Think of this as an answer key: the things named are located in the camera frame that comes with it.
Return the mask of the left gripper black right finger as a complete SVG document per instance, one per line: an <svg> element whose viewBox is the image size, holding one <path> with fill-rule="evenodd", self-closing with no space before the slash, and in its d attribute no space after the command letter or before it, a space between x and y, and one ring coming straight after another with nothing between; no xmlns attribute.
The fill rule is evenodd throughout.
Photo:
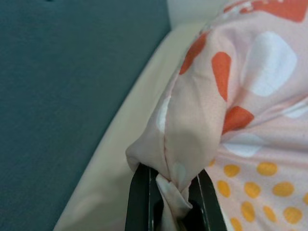
<svg viewBox="0 0 308 231"><path fill-rule="evenodd" d="M224 231L225 221L213 183L205 170L195 177L189 187L192 209L182 220L187 231Z"/></svg>

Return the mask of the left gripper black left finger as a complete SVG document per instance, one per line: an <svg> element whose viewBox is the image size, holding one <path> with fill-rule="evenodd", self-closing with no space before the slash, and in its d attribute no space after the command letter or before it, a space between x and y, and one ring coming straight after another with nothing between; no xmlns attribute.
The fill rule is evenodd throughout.
<svg viewBox="0 0 308 231"><path fill-rule="evenodd" d="M133 175L128 198L128 229L159 231L163 199L156 183L157 171L138 166Z"/></svg>

